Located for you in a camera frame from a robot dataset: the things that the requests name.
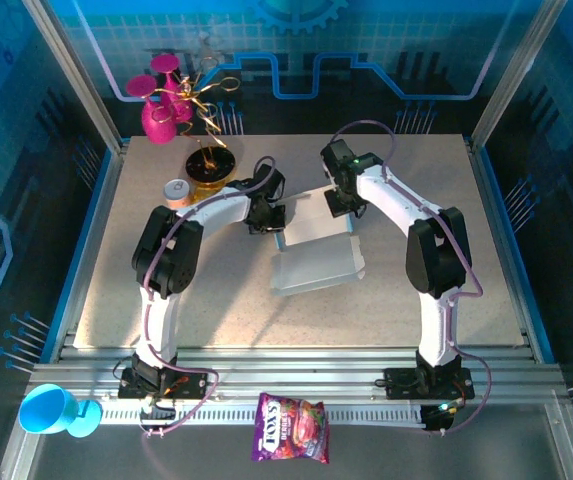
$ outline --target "candy bag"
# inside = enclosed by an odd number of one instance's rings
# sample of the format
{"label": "candy bag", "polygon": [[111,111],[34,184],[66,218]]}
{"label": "candy bag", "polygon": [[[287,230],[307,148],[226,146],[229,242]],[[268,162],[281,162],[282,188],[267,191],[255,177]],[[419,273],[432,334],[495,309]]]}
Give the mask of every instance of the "candy bag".
{"label": "candy bag", "polygon": [[328,463],[328,417],[324,404],[259,396],[252,459],[312,458]]}

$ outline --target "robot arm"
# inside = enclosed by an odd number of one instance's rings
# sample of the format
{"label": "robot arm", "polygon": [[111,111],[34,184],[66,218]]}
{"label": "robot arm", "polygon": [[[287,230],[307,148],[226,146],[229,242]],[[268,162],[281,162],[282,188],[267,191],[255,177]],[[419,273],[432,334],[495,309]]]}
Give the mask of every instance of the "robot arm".
{"label": "robot arm", "polygon": [[372,203],[408,239],[406,274],[419,293],[421,306],[422,336],[417,363],[424,370],[428,379],[426,389],[429,389],[430,384],[438,382],[441,372],[461,369],[461,358],[449,343],[449,338],[455,338],[456,301],[450,312],[450,336],[447,307],[450,297],[464,284],[466,271],[439,224],[423,207],[439,212],[470,263],[464,218],[456,208],[443,210],[421,198],[388,168],[383,169],[382,160],[372,153],[357,156],[343,140],[329,144],[321,153],[324,168],[335,187],[325,192],[333,216],[349,212],[361,216]]}
{"label": "robot arm", "polygon": [[[265,183],[258,190],[240,195],[240,191],[248,190],[264,180]],[[146,272],[174,223],[194,206],[177,212],[164,206],[153,210],[132,259],[144,306],[142,332],[146,328],[146,307],[150,305],[147,322],[150,341],[146,341],[142,333],[136,353],[133,355],[132,371],[127,372],[129,378],[132,378],[132,372],[135,372],[135,377],[144,380],[149,387],[162,394],[167,390],[169,381],[166,377],[172,374],[166,371],[150,347],[152,346],[164,361],[175,362],[179,299],[195,276],[202,241],[225,226],[237,222],[246,223],[251,234],[282,230],[285,223],[285,208],[273,205],[273,199],[283,188],[283,183],[283,175],[264,164],[257,169],[252,178],[233,181],[226,185],[217,194],[222,197],[219,201],[207,204],[207,201],[204,201],[202,208],[177,229],[171,243],[162,254],[149,282],[149,287],[154,292],[154,299],[151,302],[143,286]]]}

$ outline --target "glass panel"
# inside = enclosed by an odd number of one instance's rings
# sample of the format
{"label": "glass panel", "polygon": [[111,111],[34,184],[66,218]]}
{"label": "glass panel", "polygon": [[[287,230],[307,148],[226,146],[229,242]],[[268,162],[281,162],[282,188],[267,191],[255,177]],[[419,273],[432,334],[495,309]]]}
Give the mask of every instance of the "glass panel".
{"label": "glass panel", "polygon": [[[104,149],[21,2],[0,0],[0,461]],[[11,322],[26,311],[43,325]]]}
{"label": "glass panel", "polygon": [[230,113],[235,102],[247,134],[328,133],[364,117],[402,133],[470,133],[541,2],[51,3],[120,133],[132,136],[142,134],[141,99],[126,84],[155,74],[151,59],[168,52],[182,74],[218,63],[242,80],[234,94],[204,99]]}
{"label": "glass panel", "polygon": [[572,386],[573,0],[487,150],[553,353]]}

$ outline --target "purple cable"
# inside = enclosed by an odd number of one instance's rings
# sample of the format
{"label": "purple cable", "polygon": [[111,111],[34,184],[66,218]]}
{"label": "purple cable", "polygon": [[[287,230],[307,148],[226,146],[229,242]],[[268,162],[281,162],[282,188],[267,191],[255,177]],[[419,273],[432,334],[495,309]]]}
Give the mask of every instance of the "purple cable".
{"label": "purple cable", "polygon": [[248,193],[254,192],[255,190],[262,188],[270,180],[270,177],[272,176],[273,172],[276,170],[275,165],[277,162],[275,162],[275,159],[273,157],[266,155],[257,161],[257,163],[255,164],[255,167],[257,167],[257,165],[261,164],[264,160],[269,160],[271,162],[271,170],[268,173],[268,175],[266,175],[266,177],[261,182],[259,182],[257,185],[250,187],[250,188],[247,188],[246,190],[239,190],[238,192],[234,192],[231,194],[225,194],[225,193],[224,194],[217,194],[213,197],[207,198],[206,200],[203,200],[202,202],[198,203],[193,208],[191,208],[188,212],[186,212],[186,214],[181,216],[179,218],[179,220],[171,227],[171,229],[168,231],[168,233],[166,234],[166,236],[162,240],[162,243],[159,246],[157,253],[155,253],[155,256],[153,257],[153,261],[150,263],[148,270],[146,270],[146,275],[144,275],[143,286],[144,286],[144,289],[146,290],[146,292],[148,293],[149,303],[146,305],[146,309],[144,310],[144,339],[146,340],[146,342],[148,342],[148,348],[150,349],[150,352],[153,354],[153,356],[162,365],[164,365],[166,368],[170,368],[171,370],[175,370],[176,372],[204,373],[207,375],[208,374],[214,375],[214,377],[215,377],[215,380],[213,381],[211,387],[208,389],[208,391],[204,395],[204,398],[202,398],[186,415],[184,415],[184,417],[182,417],[181,420],[178,420],[177,422],[175,422],[173,425],[171,425],[169,427],[159,428],[158,430],[149,430],[149,433],[152,435],[164,436],[165,434],[170,433],[173,430],[181,427],[193,415],[195,415],[197,410],[199,410],[202,407],[202,405],[204,405],[204,403],[206,403],[206,401],[210,398],[210,396],[213,394],[213,392],[215,391],[215,389],[219,385],[219,373],[217,373],[217,371],[213,370],[212,368],[178,367],[177,365],[173,365],[171,363],[168,363],[166,360],[164,360],[162,357],[159,356],[157,351],[155,351],[153,346],[150,344],[150,334],[148,331],[148,318],[150,316],[151,302],[153,302],[155,299],[153,290],[151,290],[149,288],[150,279],[153,275],[153,272],[155,271],[155,268],[157,268],[157,265],[159,264],[159,261],[162,258],[162,255],[164,254],[164,250],[166,250],[166,247],[170,243],[170,240],[175,235],[175,232],[177,231],[177,229],[179,229],[179,227],[186,220],[188,220],[190,217],[195,215],[199,210],[210,205],[211,203],[215,203],[219,200],[225,200],[228,198],[241,197],[241,196],[246,195]]}
{"label": "purple cable", "polygon": [[476,292],[461,292],[461,291],[455,292],[450,297],[448,297],[448,305],[446,306],[446,340],[448,341],[448,343],[452,347],[452,349],[456,353],[461,355],[462,357],[469,358],[472,360],[477,360],[479,363],[481,363],[484,366],[484,369],[486,370],[486,377],[487,377],[486,391],[484,392],[484,396],[482,397],[480,404],[477,406],[477,408],[471,414],[471,416],[468,417],[466,420],[464,420],[459,425],[457,425],[457,426],[455,426],[449,430],[443,430],[442,429],[442,431],[441,431],[442,436],[444,436],[446,433],[448,433],[450,435],[451,433],[455,433],[455,432],[461,430],[462,428],[466,427],[470,422],[472,422],[475,419],[475,417],[477,417],[477,415],[479,415],[479,412],[482,411],[482,409],[484,408],[484,406],[488,402],[488,397],[490,396],[490,392],[491,392],[492,385],[493,385],[492,373],[491,373],[490,367],[488,366],[488,363],[486,363],[486,360],[484,360],[483,358],[478,357],[476,355],[472,355],[470,353],[466,353],[466,352],[460,350],[459,347],[457,346],[457,344],[455,343],[455,340],[453,339],[453,332],[452,332],[453,308],[455,306],[455,301],[460,297],[479,298],[484,294],[484,289],[482,288],[482,285],[479,282],[479,279],[475,275],[473,268],[468,263],[468,260],[466,259],[466,255],[464,255],[464,252],[462,251],[461,247],[459,246],[459,243],[457,243],[455,236],[450,231],[450,228],[448,228],[448,225],[446,225],[446,222],[444,222],[444,220],[439,216],[439,214],[437,212],[433,212],[428,206],[424,205],[424,203],[421,200],[419,200],[418,198],[413,196],[411,193],[407,192],[405,189],[400,187],[397,183],[391,181],[388,178],[388,173],[387,173],[386,169],[388,167],[388,163],[393,158],[393,154],[395,153],[395,149],[397,147],[397,139],[396,139],[393,131],[387,125],[383,124],[382,122],[378,122],[377,120],[357,120],[355,122],[351,122],[351,123],[343,126],[342,128],[340,128],[337,131],[337,133],[335,133],[335,135],[333,135],[333,137],[331,138],[329,143],[334,142],[335,139],[341,133],[345,132],[349,128],[352,128],[352,127],[357,126],[357,125],[366,125],[366,124],[376,125],[376,126],[382,128],[384,131],[386,131],[386,133],[388,133],[388,135],[390,136],[392,143],[393,143],[388,155],[386,156],[386,158],[384,159],[384,161],[382,163],[382,178],[383,178],[383,180],[386,182],[387,185],[390,185],[398,193],[400,193],[404,197],[406,197],[413,205],[415,205],[420,210],[422,210],[423,212],[426,212],[433,219],[435,219],[435,221],[438,223],[438,225],[444,231],[444,234],[448,238],[448,241],[453,246],[453,249],[455,250],[455,253],[457,254],[457,258],[459,259],[462,266],[466,270],[466,273],[468,273],[470,275],[471,279],[473,280],[473,283],[475,284],[475,288],[477,290]]}

